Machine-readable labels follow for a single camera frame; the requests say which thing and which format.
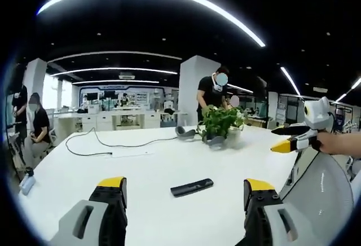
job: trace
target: woman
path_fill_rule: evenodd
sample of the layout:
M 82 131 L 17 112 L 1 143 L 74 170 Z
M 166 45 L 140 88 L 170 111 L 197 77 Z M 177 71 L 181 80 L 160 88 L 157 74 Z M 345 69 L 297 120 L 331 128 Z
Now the woman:
M 34 168 L 34 159 L 39 157 L 50 144 L 49 118 L 40 102 L 38 93 L 32 94 L 28 103 L 30 111 L 34 112 L 34 132 L 27 136 L 24 142 L 24 161 L 27 167 Z

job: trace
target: potted plant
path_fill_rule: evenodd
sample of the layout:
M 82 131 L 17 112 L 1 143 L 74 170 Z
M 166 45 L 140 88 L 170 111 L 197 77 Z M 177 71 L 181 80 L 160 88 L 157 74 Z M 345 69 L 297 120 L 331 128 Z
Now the potted plant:
M 202 110 L 203 122 L 205 129 L 201 130 L 197 127 L 197 132 L 202 136 L 202 140 L 212 140 L 215 137 L 221 136 L 227 139 L 229 135 L 237 138 L 243 130 L 245 120 L 242 108 L 216 108 L 213 105 L 207 106 Z

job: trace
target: long hair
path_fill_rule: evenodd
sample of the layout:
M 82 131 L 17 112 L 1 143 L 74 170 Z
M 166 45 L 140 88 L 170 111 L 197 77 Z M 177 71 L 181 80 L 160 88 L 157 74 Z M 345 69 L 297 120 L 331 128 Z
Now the long hair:
M 40 96 L 38 93 L 33 93 L 29 99 L 29 104 L 36 104 L 36 105 L 39 105 L 40 108 L 43 108 L 43 105 L 41 104 L 41 101 L 40 101 Z

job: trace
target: human hand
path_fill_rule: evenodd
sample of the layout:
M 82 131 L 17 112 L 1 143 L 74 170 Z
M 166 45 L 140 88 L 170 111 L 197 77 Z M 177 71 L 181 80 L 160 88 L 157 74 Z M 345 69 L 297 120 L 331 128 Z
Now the human hand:
M 338 154 L 338 147 L 341 146 L 339 136 L 324 131 L 317 134 L 317 140 L 321 143 L 321 152 L 331 155 Z

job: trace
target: plant pot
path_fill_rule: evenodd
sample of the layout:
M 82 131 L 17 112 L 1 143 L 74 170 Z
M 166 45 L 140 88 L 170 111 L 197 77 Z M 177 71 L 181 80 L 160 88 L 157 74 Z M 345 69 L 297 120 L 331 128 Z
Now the plant pot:
M 240 128 L 236 128 L 232 126 L 228 129 L 228 135 L 226 139 L 227 148 L 233 148 L 233 149 L 240 148 L 242 130 L 243 130 L 243 125 Z

